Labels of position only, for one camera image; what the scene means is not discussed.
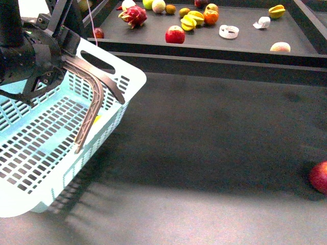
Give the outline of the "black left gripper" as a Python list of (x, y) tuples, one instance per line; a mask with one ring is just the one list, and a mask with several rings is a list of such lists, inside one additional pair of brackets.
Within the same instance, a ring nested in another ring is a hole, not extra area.
[(66, 73), (64, 56), (74, 57), (81, 40), (76, 32), (59, 23), (51, 31), (51, 19), (48, 14), (39, 14), (35, 22), (30, 23), (30, 44), (34, 52), (32, 86), (61, 84)]

